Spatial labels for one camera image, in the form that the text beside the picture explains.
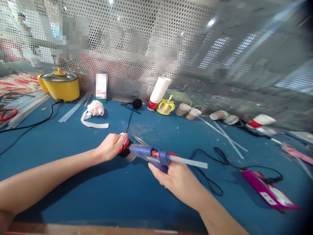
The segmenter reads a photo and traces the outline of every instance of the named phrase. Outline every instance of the bundle of wooden sticks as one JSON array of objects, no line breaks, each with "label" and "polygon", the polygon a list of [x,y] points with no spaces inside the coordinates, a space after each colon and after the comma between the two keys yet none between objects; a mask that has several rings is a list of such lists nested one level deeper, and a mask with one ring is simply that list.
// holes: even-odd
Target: bundle of wooden sticks
[{"label": "bundle of wooden sticks", "polygon": [[[38,90],[41,90],[39,82],[37,80],[37,76],[40,73],[19,73],[11,74],[7,77],[0,78],[0,96],[11,93],[11,92],[18,92],[24,94],[31,94]],[[2,103],[10,103],[13,99],[10,98],[17,98],[21,97],[22,95],[19,94],[12,94],[6,96],[2,99]]]}]

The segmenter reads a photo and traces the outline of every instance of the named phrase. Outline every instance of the black pom pom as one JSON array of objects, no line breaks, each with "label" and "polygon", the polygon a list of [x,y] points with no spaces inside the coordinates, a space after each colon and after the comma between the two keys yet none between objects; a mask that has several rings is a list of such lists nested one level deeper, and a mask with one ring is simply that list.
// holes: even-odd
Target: black pom pom
[{"label": "black pom pom", "polygon": [[134,99],[133,101],[134,109],[139,109],[142,107],[142,101],[140,99]]}]

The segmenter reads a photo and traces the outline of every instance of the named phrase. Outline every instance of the blue table mat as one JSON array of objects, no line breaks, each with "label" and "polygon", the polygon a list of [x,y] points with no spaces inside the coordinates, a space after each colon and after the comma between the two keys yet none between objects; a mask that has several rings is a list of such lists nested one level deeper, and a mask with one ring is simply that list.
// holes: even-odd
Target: blue table mat
[{"label": "blue table mat", "polygon": [[[109,123],[107,129],[88,128],[81,123],[81,115],[86,110],[84,105],[67,122],[58,122],[78,100],[56,105],[53,117],[39,126],[0,134],[0,180],[96,148],[109,133],[126,131],[131,110],[114,101],[104,105],[105,113],[102,117],[88,119],[94,123]],[[54,102],[49,99],[19,126],[30,125],[48,117]],[[141,114],[133,113],[128,131],[134,143],[136,140],[131,137],[132,134],[156,149],[168,150],[183,158],[190,158],[196,149],[218,158],[213,148],[219,147],[234,165],[262,165],[281,172],[284,180],[276,186],[302,208],[300,211],[289,210],[283,215],[269,207],[237,169],[214,162],[201,153],[194,158],[208,163],[209,168],[204,169],[204,173],[224,191],[224,196],[216,196],[217,200],[249,233],[295,234],[299,231],[311,210],[308,202],[312,199],[313,182],[277,143],[218,122],[230,138],[248,150],[245,152],[239,149],[245,157],[243,160],[225,137],[198,118],[191,121],[177,116],[175,111],[163,116],[156,111],[149,111],[146,105],[140,111]],[[209,118],[205,120],[214,125],[214,121]],[[292,137],[277,134],[275,138],[312,157],[312,153]],[[190,168],[209,188],[205,179],[193,167]],[[267,177],[276,177],[272,171],[255,170]],[[147,162],[137,158],[129,163],[118,156],[71,177],[36,205],[19,214],[15,220],[206,231],[200,215],[161,186],[149,170]]]}]

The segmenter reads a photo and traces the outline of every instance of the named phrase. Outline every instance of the yellow electric pot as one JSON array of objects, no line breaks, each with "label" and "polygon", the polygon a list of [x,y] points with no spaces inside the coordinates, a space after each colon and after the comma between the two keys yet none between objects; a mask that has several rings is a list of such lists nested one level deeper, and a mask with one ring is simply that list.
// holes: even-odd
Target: yellow electric pot
[{"label": "yellow electric pot", "polygon": [[78,77],[73,73],[62,72],[60,68],[46,74],[40,74],[38,82],[45,93],[50,93],[55,100],[69,102],[79,97]]},{"label": "yellow electric pot", "polygon": [[168,100],[162,99],[159,103],[158,107],[156,108],[157,112],[162,115],[168,115],[171,111],[175,109],[175,104],[173,101],[171,101],[171,98],[173,96],[171,95]]}]

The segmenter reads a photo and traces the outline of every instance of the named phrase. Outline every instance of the paper cup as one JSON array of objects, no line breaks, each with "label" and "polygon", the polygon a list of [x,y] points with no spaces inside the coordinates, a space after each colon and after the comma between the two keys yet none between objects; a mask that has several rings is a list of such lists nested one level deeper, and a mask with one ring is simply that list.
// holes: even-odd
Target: paper cup
[{"label": "paper cup", "polygon": [[238,122],[238,120],[239,120],[239,117],[235,115],[230,115],[224,120],[224,123],[226,123],[227,125],[232,125]]},{"label": "paper cup", "polygon": [[255,118],[253,118],[251,121],[249,121],[246,126],[250,128],[257,128],[260,126],[265,126],[268,124],[272,124],[276,122],[276,120],[270,116],[260,114],[257,115]]},{"label": "paper cup", "polygon": [[[196,109],[195,107],[197,106],[202,107],[202,109],[201,110]],[[189,110],[188,114],[186,115],[186,118],[189,120],[193,120],[202,113],[202,110],[203,110],[202,105],[196,105],[191,110]]]},{"label": "paper cup", "polygon": [[151,94],[150,99],[157,101],[161,101],[163,98],[167,88],[169,87],[171,83],[171,79],[166,77],[159,77],[157,79],[156,85],[154,86],[153,92]]},{"label": "paper cup", "polygon": [[155,103],[155,102],[149,100],[148,109],[151,110],[151,111],[153,111],[153,110],[156,109],[156,107],[157,107],[158,104],[159,104],[159,103]]},{"label": "paper cup", "polygon": [[226,119],[228,117],[228,113],[224,110],[219,110],[219,111],[216,111],[212,114],[210,114],[210,118],[212,120],[220,120],[220,119]]},{"label": "paper cup", "polygon": [[189,110],[191,109],[191,106],[185,103],[181,103],[178,107],[178,109],[176,110],[176,114],[178,116],[184,116],[186,115],[186,113],[189,112]]},{"label": "paper cup", "polygon": [[262,126],[262,127],[258,127],[256,128],[259,132],[265,134],[265,135],[269,135],[269,136],[272,136],[272,135],[276,135],[277,133],[269,128],[269,127],[265,127],[265,126]]}]

